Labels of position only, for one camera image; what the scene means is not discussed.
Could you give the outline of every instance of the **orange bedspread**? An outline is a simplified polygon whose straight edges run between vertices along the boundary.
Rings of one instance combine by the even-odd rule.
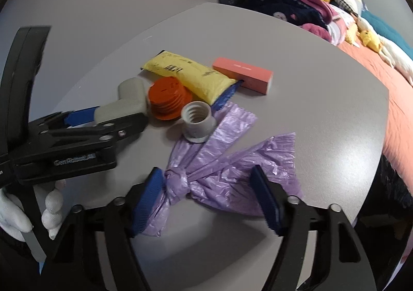
[[[383,154],[413,192],[413,87],[376,52],[346,42],[338,47],[373,73],[389,90],[389,117]]]

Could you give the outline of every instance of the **orange plastic part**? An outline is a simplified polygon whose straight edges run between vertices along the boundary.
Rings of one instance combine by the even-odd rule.
[[[160,78],[149,88],[152,114],[159,120],[174,120],[192,101],[192,93],[174,76]]]

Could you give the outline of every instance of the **pink box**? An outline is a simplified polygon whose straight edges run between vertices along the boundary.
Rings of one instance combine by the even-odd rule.
[[[228,58],[217,58],[212,67],[229,78],[244,80],[242,87],[265,95],[268,94],[273,81],[271,71]]]

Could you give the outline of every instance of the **white plush toy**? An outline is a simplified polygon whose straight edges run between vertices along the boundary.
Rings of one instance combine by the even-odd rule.
[[[413,60],[394,42],[379,36],[383,48],[386,48],[395,60],[394,67],[413,86]]]
[[[379,36],[377,32],[374,30],[374,28],[371,26],[371,24],[366,19],[360,16],[355,17],[353,14],[352,16],[354,20],[356,21],[357,27],[359,28],[361,32],[368,30],[372,32],[373,35]],[[395,67],[394,57],[391,55],[387,47],[383,46],[382,50],[379,52],[379,56],[382,59],[382,61],[388,64],[391,68]]]

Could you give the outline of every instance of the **purple plastic bag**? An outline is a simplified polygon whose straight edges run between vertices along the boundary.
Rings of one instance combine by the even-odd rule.
[[[155,204],[144,235],[160,236],[170,206],[188,193],[221,210],[263,215],[248,184],[255,164],[260,164],[268,179],[280,183],[288,194],[301,196],[295,177],[295,133],[273,136],[243,151],[224,155],[257,117],[234,103],[227,103],[214,117],[218,126],[205,143],[193,144],[183,137],[176,142],[165,171],[166,189]]]

